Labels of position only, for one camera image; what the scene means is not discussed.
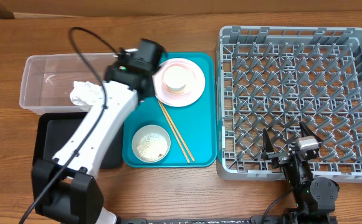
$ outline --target dish rack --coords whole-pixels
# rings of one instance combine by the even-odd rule
[[[262,130],[284,151],[303,121],[323,139],[313,175],[362,182],[361,28],[225,26],[216,69],[221,178],[284,179]]]

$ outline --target metal grid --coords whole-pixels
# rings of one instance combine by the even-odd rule
[[[280,171],[260,160],[262,130],[267,128],[275,148],[284,151],[300,137],[302,120],[324,140],[320,157],[310,163],[314,174],[362,179],[362,44],[352,38],[356,31],[222,28],[223,178],[246,179],[227,173],[259,170],[253,179],[273,179],[268,175]]]

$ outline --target wood surface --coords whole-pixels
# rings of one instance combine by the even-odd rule
[[[32,202],[31,162],[39,116],[19,107],[26,59],[74,52],[72,26],[93,30],[116,47],[136,47],[141,37],[170,52],[205,52],[213,59],[219,29],[226,25],[362,27],[362,12],[293,12],[206,16],[96,17],[0,21],[0,223],[17,223]],[[77,34],[84,52],[108,52]],[[228,181],[215,163],[202,169],[103,170],[98,183],[105,207],[123,218],[243,218],[261,215],[288,189],[287,183]],[[362,223],[362,184],[340,184],[339,223]],[[270,214],[292,207],[289,196]],[[55,223],[33,213],[26,223]]]

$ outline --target bowl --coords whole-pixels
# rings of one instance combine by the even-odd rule
[[[171,140],[167,131],[157,125],[140,128],[132,138],[132,151],[143,162],[158,162],[166,157]]]

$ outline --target black cable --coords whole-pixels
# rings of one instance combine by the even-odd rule
[[[34,202],[30,205],[30,207],[27,209],[27,211],[24,213],[23,217],[20,219],[19,224],[23,224],[24,221],[27,219],[27,217],[30,215],[30,213],[32,212],[32,210],[39,204],[39,202],[41,201],[41,199],[44,197],[44,195],[49,191],[49,189],[53,186],[53,184],[57,181],[57,179],[63,174],[64,170],[66,170],[67,166],[71,163],[71,161],[74,159],[74,157],[79,153],[81,147],[83,146],[83,144],[87,141],[88,137],[92,134],[93,130],[96,128],[97,124],[100,121],[100,118],[103,115],[103,112],[105,111],[105,109],[107,108],[107,92],[106,92],[106,88],[103,85],[103,81],[102,79],[99,77],[98,73],[96,72],[96,70],[91,66],[91,64],[87,61],[87,59],[82,55],[82,52],[79,50],[79,48],[77,47],[77,45],[74,42],[74,38],[73,38],[73,31],[75,30],[81,30],[84,31],[88,34],[91,34],[92,36],[96,37],[97,39],[99,39],[101,42],[103,42],[106,46],[108,46],[110,48],[110,50],[113,51],[113,53],[117,54],[116,50],[106,41],[104,41],[102,38],[100,38],[97,34],[93,33],[90,30],[81,28],[81,27],[73,27],[69,30],[69,39],[70,39],[70,43],[72,45],[72,47],[74,48],[75,52],[79,55],[79,57],[82,59],[82,61],[84,62],[84,64],[89,68],[89,70],[93,73],[93,75],[95,76],[95,78],[99,81],[99,83],[102,85],[102,89],[103,89],[103,106],[102,106],[102,110],[96,120],[96,122],[93,124],[93,126],[91,127],[91,129],[89,130],[89,132],[87,133],[87,135],[84,137],[84,139],[81,141],[81,143],[79,144],[79,146],[74,150],[73,154],[70,156],[70,158],[67,160],[67,162],[60,168],[60,170],[56,173],[56,175],[54,175],[54,177],[50,180],[50,182],[45,186],[45,188],[42,190],[42,192],[38,195],[38,197],[34,200]]]
[[[293,192],[293,188],[291,188],[289,191],[284,193],[282,196],[280,196],[278,199],[276,199],[274,202],[272,202],[272,204],[269,205],[269,207],[266,209],[266,211],[262,215],[261,224],[264,224],[265,218],[268,215],[269,210],[271,210],[272,207],[275,206],[276,203],[278,203],[281,199],[285,198],[286,196],[288,196],[292,192]]]

